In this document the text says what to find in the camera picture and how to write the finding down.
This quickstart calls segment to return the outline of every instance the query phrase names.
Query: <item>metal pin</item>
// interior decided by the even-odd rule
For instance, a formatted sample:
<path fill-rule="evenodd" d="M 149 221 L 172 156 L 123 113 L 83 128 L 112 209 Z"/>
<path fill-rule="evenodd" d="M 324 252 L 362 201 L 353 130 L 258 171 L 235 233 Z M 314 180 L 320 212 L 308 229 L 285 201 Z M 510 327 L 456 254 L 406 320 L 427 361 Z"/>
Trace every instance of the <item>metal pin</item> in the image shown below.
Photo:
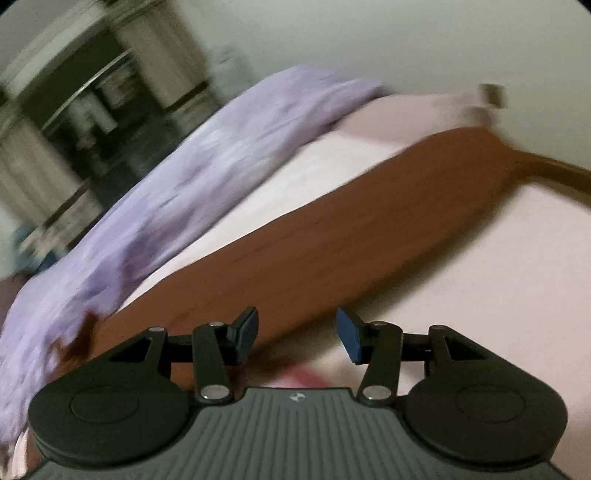
<path fill-rule="evenodd" d="M 392 396 L 392 391 L 383 385 L 370 385 L 365 387 L 362 393 L 368 400 L 386 400 Z"/>
<path fill-rule="evenodd" d="M 201 396 L 206 400 L 222 400 L 230 394 L 230 389 L 225 385 L 206 385 L 201 389 Z"/>

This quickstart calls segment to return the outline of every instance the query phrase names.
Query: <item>purple blanket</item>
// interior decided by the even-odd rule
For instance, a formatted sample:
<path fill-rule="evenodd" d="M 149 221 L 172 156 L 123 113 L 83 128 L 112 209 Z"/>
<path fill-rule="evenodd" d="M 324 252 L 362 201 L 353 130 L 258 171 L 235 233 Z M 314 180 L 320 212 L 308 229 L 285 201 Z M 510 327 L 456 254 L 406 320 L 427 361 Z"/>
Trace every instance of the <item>purple blanket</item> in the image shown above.
<path fill-rule="evenodd" d="M 263 80 L 194 131 L 78 246 L 30 280 L 0 337 L 0 445 L 16 440 L 33 395 L 91 310 L 107 316 L 152 272 L 203 235 L 296 149 L 365 102 L 368 80 L 293 67 Z"/>

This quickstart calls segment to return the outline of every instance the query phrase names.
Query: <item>white bed sheet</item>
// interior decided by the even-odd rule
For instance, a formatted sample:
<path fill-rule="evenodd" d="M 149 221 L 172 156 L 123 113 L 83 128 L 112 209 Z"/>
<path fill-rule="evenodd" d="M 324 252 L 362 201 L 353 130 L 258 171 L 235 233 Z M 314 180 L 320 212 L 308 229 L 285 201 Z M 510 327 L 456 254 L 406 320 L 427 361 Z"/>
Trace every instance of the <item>white bed sheet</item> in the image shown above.
<path fill-rule="evenodd" d="M 303 147 L 207 234 L 160 268 L 125 304 L 199 258 L 354 179 L 405 148 L 331 132 Z M 424 333 L 443 323 L 550 384 L 569 425 L 553 457 L 591 478 L 591 211 L 539 185 L 521 187 L 457 255 L 359 306 L 365 320 Z M 341 347 L 316 365 L 348 364 Z M 354 375 L 360 377 L 362 369 Z M 400 393 L 418 379 L 403 369 Z"/>

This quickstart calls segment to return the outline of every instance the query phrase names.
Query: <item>bed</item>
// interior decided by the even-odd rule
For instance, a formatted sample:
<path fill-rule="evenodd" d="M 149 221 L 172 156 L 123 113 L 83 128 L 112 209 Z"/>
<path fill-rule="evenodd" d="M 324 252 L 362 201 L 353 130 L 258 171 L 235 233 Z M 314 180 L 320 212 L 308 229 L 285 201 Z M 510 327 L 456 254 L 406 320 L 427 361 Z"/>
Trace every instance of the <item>bed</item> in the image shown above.
<path fill-rule="evenodd" d="M 122 299 L 120 313 L 105 322 L 108 327 L 98 332 L 98 343 L 101 335 L 110 336 L 111 342 L 125 337 L 125 312 L 162 291 L 164 280 L 184 267 L 341 190 L 425 137 L 459 127 L 489 127 L 491 122 L 486 105 L 474 96 L 377 96 L 372 102 L 365 98 L 363 107 L 342 115 L 331 131 L 301 147 L 203 235 L 147 276 Z M 584 172 L 573 175 L 584 183 Z M 396 323 L 406 332 L 421 333 L 429 325 L 445 323 L 549 383 L 565 399 L 570 415 L 553 461 L 572 477 L 587 478 L 591 392 L 580 376 L 589 363 L 586 345 L 591 333 L 591 247 L 584 241 L 591 229 L 591 202 L 565 184 L 569 182 L 544 180 L 505 195 L 436 258 L 407 272 L 403 280 L 381 283 L 352 306 L 366 321 Z M 119 322 L 111 321 L 116 317 Z M 160 325 L 159 320 L 164 321 L 156 314 L 142 322 L 147 327 Z M 107 343 L 94 345 L 91 355 L 104 351 Z M 416 367 L 403 369 L 399 394 L 420 380 Z M 242 386 L 355 389 L 362 375 L 363 368 L 352 365 L 339 345 L 333 320 L 319 317 L 269 336 L 236 381 Z M 178 378 L 184 378 L 182 372 Z M 21 461 L 12 461 L 14 473 L 25 468 L 26 443 L 26 435 L 21 435 L 16 446 Z"/>

